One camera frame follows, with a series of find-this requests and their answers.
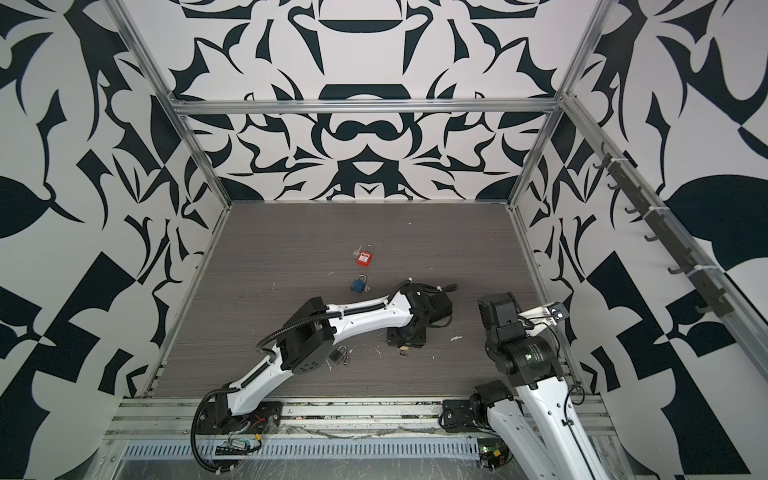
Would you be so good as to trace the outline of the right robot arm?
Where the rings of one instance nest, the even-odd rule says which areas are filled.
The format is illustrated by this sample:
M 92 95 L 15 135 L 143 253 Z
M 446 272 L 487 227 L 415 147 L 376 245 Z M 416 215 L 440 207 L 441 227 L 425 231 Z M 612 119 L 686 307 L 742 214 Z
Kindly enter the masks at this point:
M 478 300 L 485 352 L 507 378 L 478 386 L 480 420 L 508 447 L 529 479 L 609 477 L 582 426 L 559 351 L 542 336 L 569 318 L 557 302 L 527 311 L 510 292 Z

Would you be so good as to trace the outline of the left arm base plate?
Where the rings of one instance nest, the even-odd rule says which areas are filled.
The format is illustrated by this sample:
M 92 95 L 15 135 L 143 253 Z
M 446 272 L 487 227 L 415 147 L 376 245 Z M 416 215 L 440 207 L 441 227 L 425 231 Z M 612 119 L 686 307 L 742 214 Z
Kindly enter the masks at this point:
M 218 398 L 209 402 L 204 413 L 199 416 L 196 433 L 199 435 L 265 433 L 269 428 L 280 426 L 282 410 L 282 402 L 263 401 L 253 412 L 235 416 L 226 407 L 226 401 Z

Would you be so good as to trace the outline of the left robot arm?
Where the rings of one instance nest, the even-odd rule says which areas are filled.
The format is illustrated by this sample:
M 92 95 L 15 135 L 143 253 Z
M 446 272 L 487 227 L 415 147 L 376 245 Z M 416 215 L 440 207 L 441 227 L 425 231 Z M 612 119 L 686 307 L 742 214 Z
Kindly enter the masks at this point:
M 296 375 L 310 373 L 344 355 L 339 348 L 352 337 L 384 330 L 388 345 L 421 348 L 430 328 L 452 322 L 449 294 L 457 284 L 433 286 L 406 279 L 388 295 L 350 304 L 306 301 L 278 330 L 257 343 L 264 355 L 242 378 L 208 392 L 193 416 L 190 433 L 204 425 L 215 433 L 233 432 L 274 390 Z

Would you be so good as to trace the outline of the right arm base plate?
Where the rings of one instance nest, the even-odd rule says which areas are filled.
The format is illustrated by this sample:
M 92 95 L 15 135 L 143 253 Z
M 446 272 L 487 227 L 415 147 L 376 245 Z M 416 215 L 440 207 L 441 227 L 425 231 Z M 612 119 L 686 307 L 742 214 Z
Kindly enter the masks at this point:
M 487 426 L 469 400 L 456 399 L 442 402 L 438 425 L 449 433 L 479 431 Z

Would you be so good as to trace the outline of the black padlock with keys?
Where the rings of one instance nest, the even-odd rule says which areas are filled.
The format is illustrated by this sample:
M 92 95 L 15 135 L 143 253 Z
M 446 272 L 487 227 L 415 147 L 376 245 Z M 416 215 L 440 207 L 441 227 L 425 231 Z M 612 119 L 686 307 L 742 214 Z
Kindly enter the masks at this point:
M 331 351 L 331 353 L 327 357 L 327 364 L 329 368 L 332 367 L 332 365 L 348 365 L 350 363 L 350 350 L 345 345 L 340 345 L 334 350 Z

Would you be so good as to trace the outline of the blue padlock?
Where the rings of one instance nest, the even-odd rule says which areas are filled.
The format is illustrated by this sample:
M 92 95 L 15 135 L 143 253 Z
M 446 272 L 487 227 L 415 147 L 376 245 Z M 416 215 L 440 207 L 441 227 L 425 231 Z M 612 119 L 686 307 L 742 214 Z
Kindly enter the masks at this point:
M 350 289 L 356 293 L 369 292 L 371 288 L 368 286 L 368 278 L 365 274 L 358 275 L 350 285 Z

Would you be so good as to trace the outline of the red padlock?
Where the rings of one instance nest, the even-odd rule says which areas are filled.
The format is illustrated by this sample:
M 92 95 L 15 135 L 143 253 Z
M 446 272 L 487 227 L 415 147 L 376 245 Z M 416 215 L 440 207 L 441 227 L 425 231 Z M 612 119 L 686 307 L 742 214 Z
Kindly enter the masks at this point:
M 355 253 L 355 262 L 362 267 L 369 267 L 372 263 L 375 252 L 374 244 L 361 245 Z

